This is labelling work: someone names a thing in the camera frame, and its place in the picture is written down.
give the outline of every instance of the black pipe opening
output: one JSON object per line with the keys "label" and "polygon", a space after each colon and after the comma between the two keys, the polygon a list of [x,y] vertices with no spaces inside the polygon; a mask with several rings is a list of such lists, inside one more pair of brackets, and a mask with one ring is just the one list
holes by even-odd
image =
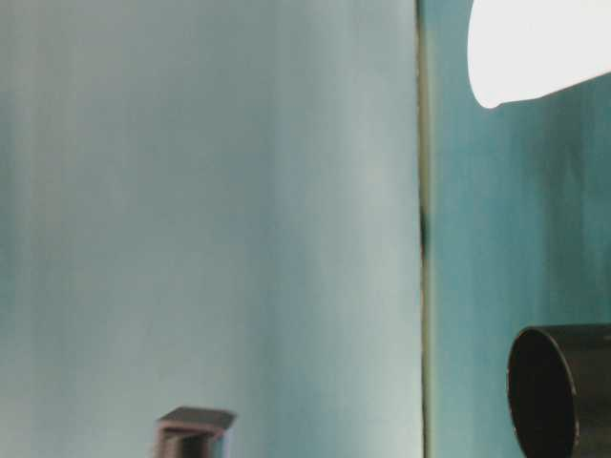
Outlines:
{"label": "black pipe opening", "polygon": [[527,329],[514,342],[508,367],[509,407],[528,458],[570,457],[577,437],[572,383],[553,340]]}

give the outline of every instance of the white lamp shade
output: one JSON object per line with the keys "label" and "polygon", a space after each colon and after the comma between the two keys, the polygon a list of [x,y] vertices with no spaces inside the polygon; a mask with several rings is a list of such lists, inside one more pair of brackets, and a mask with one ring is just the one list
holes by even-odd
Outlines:
{"label": "white lamp shade", "polygon": [[486,108],[611,72],[611,0],[474,0],[469,78]]}

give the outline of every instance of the teal wall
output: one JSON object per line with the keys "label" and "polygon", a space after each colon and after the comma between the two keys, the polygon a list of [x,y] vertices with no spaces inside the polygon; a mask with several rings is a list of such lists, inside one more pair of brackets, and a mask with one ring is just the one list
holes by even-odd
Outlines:
{"label": "teal wall", "polygon": [[432,458],[521,456],[505,364],[522,326],[611,319],[611,79],[479,107],[472,2],[420,2]]}
{"label": "teal wall", "polygon": [[421,451],[413,3],[0,2],[0,455]]}

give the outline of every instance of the wall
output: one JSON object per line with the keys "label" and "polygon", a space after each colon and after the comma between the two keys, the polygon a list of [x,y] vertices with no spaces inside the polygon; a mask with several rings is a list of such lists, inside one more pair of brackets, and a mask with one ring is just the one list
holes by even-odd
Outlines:
{"label": "wall", "polygon": [[413,2],[0,6],[0,455],[422,447]]}
{"label": "wall", "polygon": [[0,454],[268,457],[272,3],[2,5]]}
{"label": "wall", "polygon": [[467,76],[471,4],[420,4],[429,452],[517,458],[505,395],[516,333],[611,319],[611,79],[482,109]]}
{"label": "wall", "polygon": [[420,456],[414,4],[279,24],[274,456]]}

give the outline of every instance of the white surface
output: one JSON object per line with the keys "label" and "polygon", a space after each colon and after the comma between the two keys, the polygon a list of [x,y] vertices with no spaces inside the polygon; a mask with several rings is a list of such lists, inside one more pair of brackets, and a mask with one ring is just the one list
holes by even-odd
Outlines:
{"label": "white surface", "polygon": [[486,108],[611,72],[611,2],[474,0],[469,77]]}

